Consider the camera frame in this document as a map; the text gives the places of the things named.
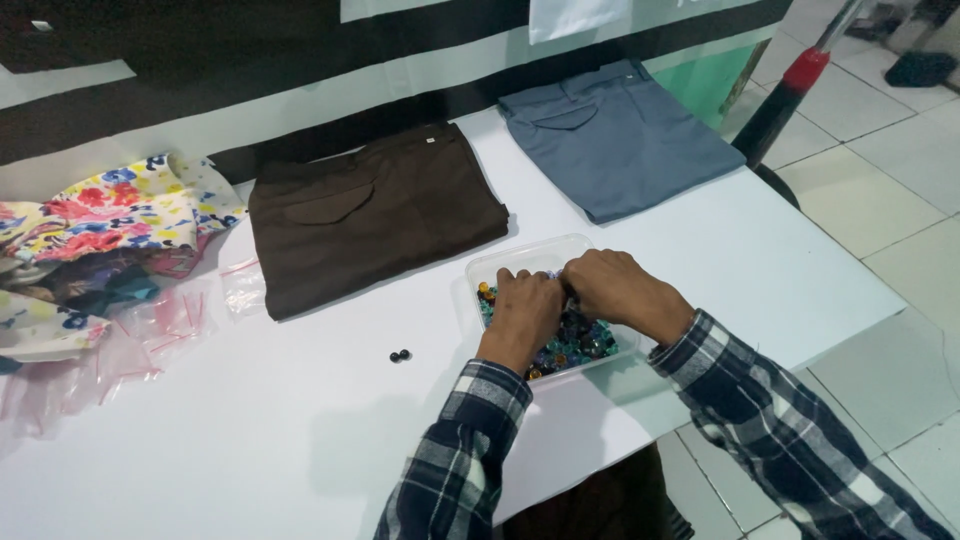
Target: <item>plastic container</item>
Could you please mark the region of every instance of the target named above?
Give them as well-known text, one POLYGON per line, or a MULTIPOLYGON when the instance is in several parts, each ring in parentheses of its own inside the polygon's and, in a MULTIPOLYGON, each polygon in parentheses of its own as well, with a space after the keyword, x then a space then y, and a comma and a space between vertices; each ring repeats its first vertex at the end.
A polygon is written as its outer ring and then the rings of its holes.
MULTIPOLYGON (((592 248, 593 244, 586 236, 582 234, 567 234, 493 255, 487 255, 486 257, 475 258, 467 265, 467 285, 470 287, 470 295, 472 298, 476 298, 476 290, 480 282, 496 283, 496 271, 500 268, 507 268, 514 274, 524 269, 530 272, 539 272, 541 270, 556 272, 563 269, 569 260, 583 255, 586 250, 592 248)), ((477 311, 477 324, 480 325, 481 329, 485 330, 480 305, 474 300, 473 306, 477 311)), ((587 364, 545 375, 539 379, 530 380, 529 383, 535 385, 544 380, 556 380, 557 377, 563 377, 564 375, 589 369, 593 366, 598 366, 624 356, 635 356, 639 352, 639 333, 623 325, 610 325, 610 331, 613 334, 613 339, 615 339, 620 346, 619 353, 587 364)))

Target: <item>white table surface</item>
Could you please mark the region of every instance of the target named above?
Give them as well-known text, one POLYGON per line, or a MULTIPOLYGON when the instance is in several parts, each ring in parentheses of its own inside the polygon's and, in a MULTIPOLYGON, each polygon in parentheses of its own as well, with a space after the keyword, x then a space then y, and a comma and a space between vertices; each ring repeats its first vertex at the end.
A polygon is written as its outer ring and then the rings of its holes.
MULTIPOLYGON (((0 538, 369 538, 476 350, 467 263, 545 238, 582 233, 632 253, 788 369, 905 307, 747 169, 598 227, 498 114, 458 123, 511 212, 507 237, 282 324, 260 313, 233 326, 214 303, 220 331, 160 380, 123 387, 55 440, 0 461, 0 538), (413 359, 394 365, 389 353, 404 348, 413 359)), ((221 242, 207 270, 253 255, 249 221, 221 242)), ((537 388, 496 520, 687 421, 635 358, 537 388)))

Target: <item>plaid flannel shirt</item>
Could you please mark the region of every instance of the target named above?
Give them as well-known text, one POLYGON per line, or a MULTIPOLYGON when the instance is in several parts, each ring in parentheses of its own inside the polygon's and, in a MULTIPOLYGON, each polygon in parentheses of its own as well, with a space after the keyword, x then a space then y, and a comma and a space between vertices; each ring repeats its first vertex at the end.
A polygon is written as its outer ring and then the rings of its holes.
MULTIPOLYGON (((650 364, 694 424, 782 507, 806 538, 951 536, 874 467, 827 404, 698 310, 650 364)), ((489 539, 503 459, 532 399, 513 371, 467 363, 440 419, 407 459, 377 539, 489 539)))

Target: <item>brown pants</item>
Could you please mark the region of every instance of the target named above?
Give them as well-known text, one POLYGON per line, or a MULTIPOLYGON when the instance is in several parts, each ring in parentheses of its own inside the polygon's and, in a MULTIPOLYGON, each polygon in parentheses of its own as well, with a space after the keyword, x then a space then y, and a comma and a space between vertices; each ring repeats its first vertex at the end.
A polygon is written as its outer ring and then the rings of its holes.
POLYGON ((689 523, 666 496, 657 445, 523 510, 504 540, 685 540, 689 523))
POLYGON ((453 257, 506 235, 507 217, 454 124, 268 164, 250 197, 267 312, 291 317, 453 257))

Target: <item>floral print cloth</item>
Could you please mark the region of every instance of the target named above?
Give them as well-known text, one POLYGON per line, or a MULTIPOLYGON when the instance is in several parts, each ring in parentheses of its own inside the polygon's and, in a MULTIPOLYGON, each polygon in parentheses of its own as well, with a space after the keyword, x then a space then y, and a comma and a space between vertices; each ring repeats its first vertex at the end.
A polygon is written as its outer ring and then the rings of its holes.
POLYGON ((0 356, 18 362, 79 357, 96 346, 109 321, 0 290, 0 356))
POLYGON ((199 235, 246 215, 211 164, 163 154, 92 176, 42 205, 0 203, 2 255, 68 261, 118 248, 195 250, 199 235))

